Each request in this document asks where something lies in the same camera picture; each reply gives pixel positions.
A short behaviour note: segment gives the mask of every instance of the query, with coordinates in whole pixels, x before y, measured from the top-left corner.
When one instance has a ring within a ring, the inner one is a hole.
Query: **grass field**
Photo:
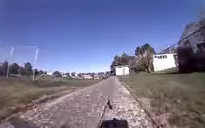
[[[170,114],[168,122],[181,128],[205,128],[205,73],[145,74],[121,77],[138,97],[150,99],[150,112]]]
[[[25,105],[31,101],[62,91],[69,92],[93,85],[99,80],[66,80],[63,82],[6,80],[0,78],[0,118],[10,115],[11,108]]]

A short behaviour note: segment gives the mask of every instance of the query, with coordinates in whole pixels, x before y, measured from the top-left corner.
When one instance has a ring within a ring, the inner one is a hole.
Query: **lawn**
[[[33,100],[44,95],[57,94],[59,92],[71,92],[99,80],[66,80],[54,81],[27,81],[0,78],[0,119],[14,113],[18,106],[25,106]]]
[[[138,98],[150,99],[152,115],[168,113],[171,126],[205,128],[205,73],[139,73],[119,79]]]

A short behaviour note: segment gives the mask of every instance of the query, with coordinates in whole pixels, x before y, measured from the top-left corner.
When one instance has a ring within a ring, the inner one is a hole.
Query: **fence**
[[[38,53],[36,46],[1,46],[0,76],[35,80]]]

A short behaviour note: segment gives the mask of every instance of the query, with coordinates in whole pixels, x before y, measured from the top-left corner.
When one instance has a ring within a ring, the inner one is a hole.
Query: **dark object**
[[[108,106],[110,109],[113,109],[110,100],[107,101],[107,106]]]
[[[129,128],[126,120],[103,120],[99,128]]]

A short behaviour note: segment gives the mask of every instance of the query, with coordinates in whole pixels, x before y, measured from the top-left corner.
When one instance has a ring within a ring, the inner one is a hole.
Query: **white shed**
[[[174,54],[153,55],[154,71],[163,71],[166,69],[177,67],[174,56]]]
[[[127,65],[116,66],[115,74],[116,76],[129,75],[129,67]]]

